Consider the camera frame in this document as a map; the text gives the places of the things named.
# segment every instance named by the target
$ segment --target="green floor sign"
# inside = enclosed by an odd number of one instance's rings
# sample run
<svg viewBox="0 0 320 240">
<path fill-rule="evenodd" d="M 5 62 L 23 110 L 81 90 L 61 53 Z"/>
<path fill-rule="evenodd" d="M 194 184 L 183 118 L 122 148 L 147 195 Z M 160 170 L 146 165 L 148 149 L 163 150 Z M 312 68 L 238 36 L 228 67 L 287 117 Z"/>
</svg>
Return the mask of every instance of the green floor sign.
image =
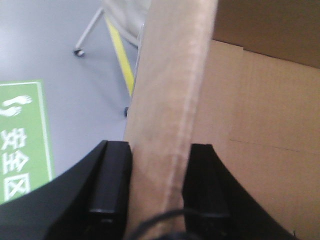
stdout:
<svg viewBox="0 0 320 240">
<path fill-rule="evenodd" d="M 42 81 L 0 82 L 0 204 L 52 178 Z"/>
</svg>

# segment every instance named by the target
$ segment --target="caster wheel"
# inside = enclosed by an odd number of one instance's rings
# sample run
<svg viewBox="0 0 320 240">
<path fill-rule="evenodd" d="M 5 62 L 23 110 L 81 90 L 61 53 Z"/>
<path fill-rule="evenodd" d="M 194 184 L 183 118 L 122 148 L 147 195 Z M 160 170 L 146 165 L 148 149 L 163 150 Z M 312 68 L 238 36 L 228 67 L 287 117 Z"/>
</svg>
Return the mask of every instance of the caster wheel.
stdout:
<svg viewBox="0 0 320 240">
<path fill-rule="evenodd" d="M 124 108 L 124 111 L 123 111 L 123 115 L 125 116 L 125 117 L 127 117 L 128 116 L 128 110 L 129 110 L 129 107 L 125 107 Z"/>
<path fill-rule="evenodd" d="M 75 49 L 73 53 L 77 57 L 83 57 L 85 55 L 85 51 L 83 51 L 81 48 Z"/>
</svg>

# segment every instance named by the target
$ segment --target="cardboard box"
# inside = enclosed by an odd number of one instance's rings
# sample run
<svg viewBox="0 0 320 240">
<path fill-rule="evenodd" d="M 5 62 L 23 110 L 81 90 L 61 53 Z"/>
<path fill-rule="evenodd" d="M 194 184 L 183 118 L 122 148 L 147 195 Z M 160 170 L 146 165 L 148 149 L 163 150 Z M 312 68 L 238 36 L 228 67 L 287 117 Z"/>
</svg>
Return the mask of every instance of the cardboard box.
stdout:
<svg viewBox="0 0 320 240">
<path fill-rule="evenodd" d="M 203 143 L 285 229 L 320 240 L 319 40 L 316 0 L 154 0 L 125 131 L 128 231 L 182 207 Z"/>
</svg>

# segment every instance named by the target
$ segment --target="floor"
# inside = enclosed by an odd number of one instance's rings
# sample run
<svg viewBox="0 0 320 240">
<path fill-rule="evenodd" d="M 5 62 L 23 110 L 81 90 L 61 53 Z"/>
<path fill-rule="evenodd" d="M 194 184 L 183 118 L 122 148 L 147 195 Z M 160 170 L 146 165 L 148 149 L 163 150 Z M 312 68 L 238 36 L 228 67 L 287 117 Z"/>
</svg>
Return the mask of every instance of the floor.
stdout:
<svg viewBox="0 0 320 240">
<path fill-rule="evenodd" d="M 0 82 L 42 79 L 55 175 L 101 140 L 122 140 L 130 97 L 106 23 L 73 47 L 98 0 L 0 0 Z M 123 41 L 134 68 L 138 50 Z"/>
</svg>

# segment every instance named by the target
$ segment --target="black cable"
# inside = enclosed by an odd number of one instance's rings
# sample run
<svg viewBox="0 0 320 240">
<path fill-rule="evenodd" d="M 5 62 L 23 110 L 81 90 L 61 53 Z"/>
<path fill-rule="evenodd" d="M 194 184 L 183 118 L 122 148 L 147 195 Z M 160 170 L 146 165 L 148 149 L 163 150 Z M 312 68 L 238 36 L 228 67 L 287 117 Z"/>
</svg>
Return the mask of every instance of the black cable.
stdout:
<svg viewBox="0 0 320 240">
<path fill-rule="evenodd" d="M 147 230 L 149 230 L 152 226 L 155 224 L 171 219 L 174 217 L 178 217 L 181 215 L 196 215 L 201 216 L 201 214 L 198 211 L 195 211 L 193 209 L 176 209 L 171 210 L 162 214 L 158 214 L 144 222 L 142 222 L 129 236 L 126 240 L 137 240 L 139 237 L 141 237 L 143 234 L 146 233 Z M 198 236 L 195 234 L 187 233 L 187 232 L 174 232 L 169 233 L 164 236 L 161 236 L 160 238 L 156 238 L 154 240 L 201 240 Z"/>
</svg>

